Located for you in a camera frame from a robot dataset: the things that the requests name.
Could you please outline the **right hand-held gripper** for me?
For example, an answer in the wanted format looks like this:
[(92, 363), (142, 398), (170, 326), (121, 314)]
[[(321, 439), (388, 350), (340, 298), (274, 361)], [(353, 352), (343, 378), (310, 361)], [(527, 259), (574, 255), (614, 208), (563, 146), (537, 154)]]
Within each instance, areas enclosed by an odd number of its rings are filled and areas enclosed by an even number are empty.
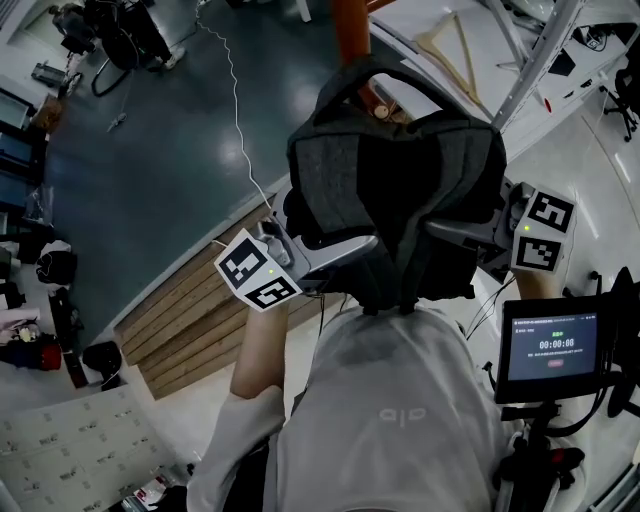
[(505, 182), (501, 198), (488, 223), (432, 219), (424, 229), (438, 239), (464, 241), (476, 252), (478, 266), (496, 280), (513, 269), (556, 273), (575, 226), (575, 201), (526, 182)]

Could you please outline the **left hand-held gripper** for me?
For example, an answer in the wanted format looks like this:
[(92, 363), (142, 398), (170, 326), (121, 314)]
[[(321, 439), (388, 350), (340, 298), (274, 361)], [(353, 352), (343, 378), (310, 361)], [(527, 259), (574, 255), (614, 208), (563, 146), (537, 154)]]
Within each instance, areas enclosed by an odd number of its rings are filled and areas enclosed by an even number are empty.
[(300, 206), (295, 189), (280, 190), (272, 208), (274, 219), (261, 219), (229, 240), (214, 239), (220, 250), (217, 272), (233, 295), (250, 308), (264, 312), (293, 298), (316, 296), (321, 279), (313, 274), (344, 266), (372, 251), (375, 235), (355, 236), (313, 249), (300, 234)]

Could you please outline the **dark grey backpack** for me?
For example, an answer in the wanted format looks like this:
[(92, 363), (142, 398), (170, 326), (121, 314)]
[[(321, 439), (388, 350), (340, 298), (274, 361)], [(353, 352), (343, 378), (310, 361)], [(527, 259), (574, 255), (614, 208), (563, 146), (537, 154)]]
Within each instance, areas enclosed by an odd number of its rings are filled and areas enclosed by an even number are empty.
[[(378, 74), (429, 98), (436, 111), (408, 124), (366, 114), (347, 96)], [(410, 313), (419, 299), (471, 297), (472, 249), (435, 238), (432, 219), (483, 224), (500, 202), (506, 152), (500, 133), (424, 76), (374, 57), (343, 67), (321, 89), (287, 147), (300, 234), (313, 248), (371, 234), (376, 247), (338, 269), (330, 293), (374, 315)]]

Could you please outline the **person's left forearm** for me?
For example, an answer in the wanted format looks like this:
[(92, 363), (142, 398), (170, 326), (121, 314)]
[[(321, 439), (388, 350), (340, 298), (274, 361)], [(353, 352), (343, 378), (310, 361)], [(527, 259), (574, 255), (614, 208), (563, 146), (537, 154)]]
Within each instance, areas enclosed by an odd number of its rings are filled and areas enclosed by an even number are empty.
[(233, 370), (230, 393), (253, 399), (264, 390), (284, 387), (289, 305), (249, 311), (244, 339)]

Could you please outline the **person's right forearm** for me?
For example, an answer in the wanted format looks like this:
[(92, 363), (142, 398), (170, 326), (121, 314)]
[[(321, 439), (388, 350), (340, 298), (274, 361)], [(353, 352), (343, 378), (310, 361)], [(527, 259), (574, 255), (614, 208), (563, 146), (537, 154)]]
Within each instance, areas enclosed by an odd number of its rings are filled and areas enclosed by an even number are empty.
[(562, 287), (556, 276), (538, 271), (513, 271), (521, 300), (552, 299), (562, 296)]

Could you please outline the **black chest-mounted monitor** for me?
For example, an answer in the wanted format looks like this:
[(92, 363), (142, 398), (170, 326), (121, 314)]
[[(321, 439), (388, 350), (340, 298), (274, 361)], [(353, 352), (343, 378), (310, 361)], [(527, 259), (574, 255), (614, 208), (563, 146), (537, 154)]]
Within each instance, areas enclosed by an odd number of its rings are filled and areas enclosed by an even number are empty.
[(595, 393), (610, 328), (600, 296), (504, 302), (495, 402), (546, 402)]

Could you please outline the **wooden plank platform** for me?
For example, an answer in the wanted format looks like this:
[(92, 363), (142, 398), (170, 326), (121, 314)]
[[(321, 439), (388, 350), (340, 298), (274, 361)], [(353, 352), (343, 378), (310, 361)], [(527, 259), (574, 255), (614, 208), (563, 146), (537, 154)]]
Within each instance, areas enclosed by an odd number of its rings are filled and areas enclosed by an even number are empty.
[(214, 260), (241, 228), (267, 212), (256, 206), (169, 273), (114, 327), (124, 360), (138, 368), (152, 397), (165, 398), (236, 360), (248, 306), (229, 290)]

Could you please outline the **black office chair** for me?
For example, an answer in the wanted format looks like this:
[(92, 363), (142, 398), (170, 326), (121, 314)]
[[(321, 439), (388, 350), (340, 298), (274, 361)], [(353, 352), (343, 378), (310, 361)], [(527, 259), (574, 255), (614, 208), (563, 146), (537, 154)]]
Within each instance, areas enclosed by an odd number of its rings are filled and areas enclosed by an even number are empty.
[(608, 291), (604, 290), (604, 277), (596, 270), (587, 274), (587, 284), (595, 285), (595, 292), (574, 292), (565, 286), (561, 296), (581, 305), (593, 307), (599, 315), (607, 320), (630, 320), (640, 314), (640, 281), (634, 281), (629, 269), (623, 267)]
[(627, 58), (627, 65), (615, 74), (614, 91), (605, 85), (599, 91), (605, 94), (603, 114), (616, 113), (622, 117), (626, 129), (624, 141), (629, 143), (640, 126), (640, 53)]

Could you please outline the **white metal shelf unit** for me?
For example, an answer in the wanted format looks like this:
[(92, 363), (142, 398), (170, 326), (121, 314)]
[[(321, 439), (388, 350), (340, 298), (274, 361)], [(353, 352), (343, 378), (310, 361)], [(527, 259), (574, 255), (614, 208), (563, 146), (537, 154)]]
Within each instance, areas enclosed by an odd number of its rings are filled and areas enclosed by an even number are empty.
[[(547, 132), (597, 86), (640, 36), (640, 0), (549, 0), (546, 20), (516, 17), (515, 0), (396, 0), (369, 15), (369, 29), (409, 68), (448, 92), (504, 139)], [(457, 12), (483, 107), (474, 105), (414, 37)], [(437, 40), (465, 76), (457, 35)]]

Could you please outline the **person's white shirt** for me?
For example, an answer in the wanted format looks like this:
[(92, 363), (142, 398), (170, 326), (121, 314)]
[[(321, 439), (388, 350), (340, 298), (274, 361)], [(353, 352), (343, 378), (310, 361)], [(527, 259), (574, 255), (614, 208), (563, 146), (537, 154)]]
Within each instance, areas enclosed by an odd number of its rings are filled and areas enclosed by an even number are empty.
[(187, 512), (493, 512), (512, 430), (459, 325), (417, 309), (336, 315), (293, 408), (230, 393)]

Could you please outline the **black floor bag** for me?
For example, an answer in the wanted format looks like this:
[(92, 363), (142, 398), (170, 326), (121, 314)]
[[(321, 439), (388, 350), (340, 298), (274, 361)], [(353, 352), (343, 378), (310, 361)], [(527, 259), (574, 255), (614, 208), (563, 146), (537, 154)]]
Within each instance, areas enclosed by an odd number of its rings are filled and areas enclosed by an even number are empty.
[(90, 370), (97, 372), (101, 380), (94, 384), (102, 391), (120, 387), (123, 380), (120, 377), (122, 368), (122, 354), (114, 341), (97, 343), (87, 347), (82, 354), (83, 364)]

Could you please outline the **black and white bag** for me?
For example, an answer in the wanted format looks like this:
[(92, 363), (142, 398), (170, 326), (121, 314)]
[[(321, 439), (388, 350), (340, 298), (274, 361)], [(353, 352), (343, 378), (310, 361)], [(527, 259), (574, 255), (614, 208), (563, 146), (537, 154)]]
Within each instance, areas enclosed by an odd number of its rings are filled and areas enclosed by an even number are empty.
[(36, 261), (36, 276), (47, 285), (69, 286), (75, 279), (77, 255), (65, 241), (47, 243)]

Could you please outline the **clear plastic bag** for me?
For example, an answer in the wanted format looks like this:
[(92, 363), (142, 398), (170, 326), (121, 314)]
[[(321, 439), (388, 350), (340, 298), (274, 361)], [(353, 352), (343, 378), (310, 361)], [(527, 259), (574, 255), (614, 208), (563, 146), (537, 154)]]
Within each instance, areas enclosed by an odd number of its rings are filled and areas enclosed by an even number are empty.
[(53, 224), (54, 188), (41, 185), (26, 199), (24, 218), (42, 225)]

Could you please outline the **dark storage shelving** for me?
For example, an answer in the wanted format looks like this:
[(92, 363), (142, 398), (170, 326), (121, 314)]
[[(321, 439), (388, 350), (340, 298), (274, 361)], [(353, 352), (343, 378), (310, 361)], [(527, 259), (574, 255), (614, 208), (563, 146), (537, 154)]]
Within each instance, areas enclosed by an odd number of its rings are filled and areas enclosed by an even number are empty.
[(0, 211), (19, 212), (44, 179), (48, 134), (35, 107), (0, 87)]

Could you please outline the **wooden triangular frame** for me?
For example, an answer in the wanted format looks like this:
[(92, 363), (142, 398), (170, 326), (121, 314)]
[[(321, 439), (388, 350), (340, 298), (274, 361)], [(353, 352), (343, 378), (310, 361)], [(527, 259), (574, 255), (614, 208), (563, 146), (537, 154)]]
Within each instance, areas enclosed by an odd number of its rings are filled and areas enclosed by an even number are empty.
[[(447, 55), (440, 49), (437, 40), (443, 32), (452, 29), (460, 43), (466, 75), (463, 76)], [(454, 84), (477, 107), (483, 107), (477, 90), (477, 82), (471, 58), (471, 52), (466, 35), (457, 12), (445, 15), (439, 23), (429, 31), (417, 34), (414, 37), (420, 51), (434, 59), (453, 79)]]

